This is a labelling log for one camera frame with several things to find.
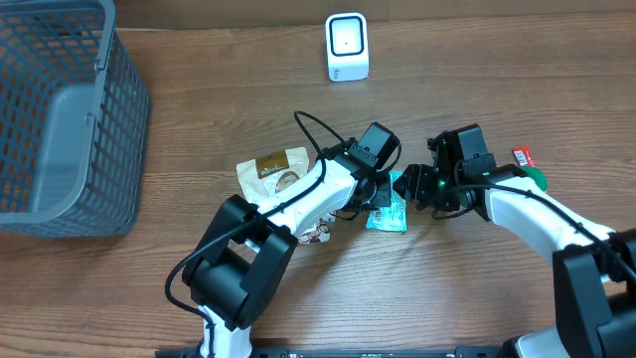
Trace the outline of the red snack bar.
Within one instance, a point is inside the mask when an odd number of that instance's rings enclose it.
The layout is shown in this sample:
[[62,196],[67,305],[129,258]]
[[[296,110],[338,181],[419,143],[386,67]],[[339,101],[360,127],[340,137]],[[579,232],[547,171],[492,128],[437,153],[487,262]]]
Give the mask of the red snack bar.
[[521,167],[535,167],[536,164],[531,154],[529,146],[517,146],[512,148],[512,153],[519,166]]

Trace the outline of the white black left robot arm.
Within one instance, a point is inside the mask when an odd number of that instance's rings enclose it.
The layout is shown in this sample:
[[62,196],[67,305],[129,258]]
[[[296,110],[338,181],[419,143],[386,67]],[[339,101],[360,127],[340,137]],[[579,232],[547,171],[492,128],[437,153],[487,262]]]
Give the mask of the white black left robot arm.
[[358,215],[388,205],[400,151],[398,138],[374,122],[361,139],[323,149],[314,168],[280,192],[223,203],[182,273],[204,319],[197,356],[250,355],[250,328],[274,297],[299,237],[336,211]]

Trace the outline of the teal tissue packet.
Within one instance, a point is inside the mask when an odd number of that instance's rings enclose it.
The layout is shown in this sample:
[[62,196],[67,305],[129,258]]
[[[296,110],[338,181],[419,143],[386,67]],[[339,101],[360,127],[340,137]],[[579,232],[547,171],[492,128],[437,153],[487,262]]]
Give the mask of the teal tissue packet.
[[382,207],[370,212],[366,224],[367,229],[400,233],[406,231],[406,201],[393,188],[393,184],[401,174],[401,171],[396,170],[390,172],[391,204],[388,207]]

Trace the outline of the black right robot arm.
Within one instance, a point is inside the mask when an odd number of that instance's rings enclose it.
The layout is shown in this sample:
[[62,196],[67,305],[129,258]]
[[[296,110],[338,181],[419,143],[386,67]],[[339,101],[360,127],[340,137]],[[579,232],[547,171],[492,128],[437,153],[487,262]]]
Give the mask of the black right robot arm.
[[556,325],[506,341],[501,357],[632,357],[635,233],[561,204],[518,165],[498,166],[479,125],[427,141],[433,163],[410,164],[394,188],[437,220],[474,212],[522,239],[553,269]]

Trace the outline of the white snack wrapper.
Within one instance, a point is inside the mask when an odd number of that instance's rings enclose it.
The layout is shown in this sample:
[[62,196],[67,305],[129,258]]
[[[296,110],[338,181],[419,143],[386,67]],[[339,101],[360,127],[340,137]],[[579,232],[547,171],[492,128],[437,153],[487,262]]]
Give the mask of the white snack wrapper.
[[[249,203],[256,204],[261,212],[278,206],[279,194],[286,201],[302,193],[316,182],[320,174],[320,169],[317,169],[312,173],[312,178],[307,178],[310,171],[305,147],[285,149],[251,159],[239,163],[236,170],[243,196]],[[294,224],[291,206],[270,216],[269,220],[278,226],[287,226],[300,244],[326,243],[331,238],[330,220],[323,217],[311,225],[307,222]]]

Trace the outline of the green lid jar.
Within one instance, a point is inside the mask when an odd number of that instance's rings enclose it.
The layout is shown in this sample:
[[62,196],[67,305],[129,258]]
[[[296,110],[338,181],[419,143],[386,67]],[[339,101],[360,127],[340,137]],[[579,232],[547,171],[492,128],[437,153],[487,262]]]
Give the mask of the green lid jar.
[[536,185],[546,192],[548,189],[548,179],[544,172],[535,166],[522,166],[521,169],[534,180]]

